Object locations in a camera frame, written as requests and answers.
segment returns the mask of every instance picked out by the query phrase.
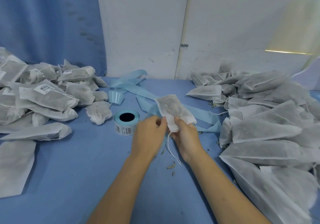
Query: white wall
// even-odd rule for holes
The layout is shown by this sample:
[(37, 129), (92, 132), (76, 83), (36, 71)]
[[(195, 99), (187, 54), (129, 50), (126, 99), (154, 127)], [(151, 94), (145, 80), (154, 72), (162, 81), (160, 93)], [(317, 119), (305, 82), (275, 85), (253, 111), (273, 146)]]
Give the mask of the white wall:
[(298, 72), (308, 56), (265, 52), (288, 0), (188, 0), (177, 76), (214, 72), (221, 60), (235, 69)]
[(107, 76), (174, 78), (187, 0), (99, 0)]

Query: table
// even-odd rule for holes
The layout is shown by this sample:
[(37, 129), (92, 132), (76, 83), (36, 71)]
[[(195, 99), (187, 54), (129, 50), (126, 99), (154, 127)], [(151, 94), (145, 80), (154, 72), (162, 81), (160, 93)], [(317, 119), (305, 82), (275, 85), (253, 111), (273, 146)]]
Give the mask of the table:
[[(157, 96), (176, 94), (182, 103), (199, 109), (223, 110), (212, 109), (208, 101), (186, 96), (194, 88), (191, 81), (146, 79), (141, 85)], [(113, 114), (123, 109), (133, 109), (143, 119), (146, 113), (141, 111), (136, 96), (130, 92), (124, 96), (122, 105), (111, 106)], [(73, 130), (69, 136), (59, 141), (37, 144), (34, 166), (23, 193), (0, 199), (1, 224), (85, 223), (118, 174), (130, 154), (132, 136), (118, 135), (112, 119), (98, 126), (90, 121), (84, 108), (76, 108), (76, 111), (79, 118), (66, 122)], [(199, 120), (198, 125), (209, 127)], [(203, 133), (199, 137), (203, 148), (232, 179), (229, 168), (217, 157), (221, 153), (216, 144), (219, 135)], [(182, 160), (172, 140), (170, 149)], [(173, 161), (174, 158), (163, 146), (142, 182), (131, 224), (217, 223), (188, 165), (182, 161), (182, 166), (176, 164), (173, 169), (167, 169)], [(318, 210), (319, 199), (312, 210), (314, 223), (320, 223)]]

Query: sticker roll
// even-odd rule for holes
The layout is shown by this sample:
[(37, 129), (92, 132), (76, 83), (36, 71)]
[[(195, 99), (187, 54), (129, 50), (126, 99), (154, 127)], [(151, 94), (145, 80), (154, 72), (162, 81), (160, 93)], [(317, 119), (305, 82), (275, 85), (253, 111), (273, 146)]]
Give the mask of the sticker roll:
[(119, 135), (131, 136), (139, 122), (140, 114), (134, 110), (123, 110), (113, 117), (115, 130)]

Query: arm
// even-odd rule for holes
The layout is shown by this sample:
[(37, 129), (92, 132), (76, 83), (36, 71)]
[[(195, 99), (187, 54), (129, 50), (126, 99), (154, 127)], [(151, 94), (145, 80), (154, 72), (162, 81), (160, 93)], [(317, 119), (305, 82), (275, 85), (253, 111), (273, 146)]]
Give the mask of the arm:
[(87, 224), (126, 224), (149, 165), (158, 153), (167, 129), (166, 118), (152, 116), (138, 123), (130, 156), (91, 214)]
[(172, 137), (190, 165), (219, 224), (270, 224), (204, 151), (194, 125), (175, 119), (180, 131)]

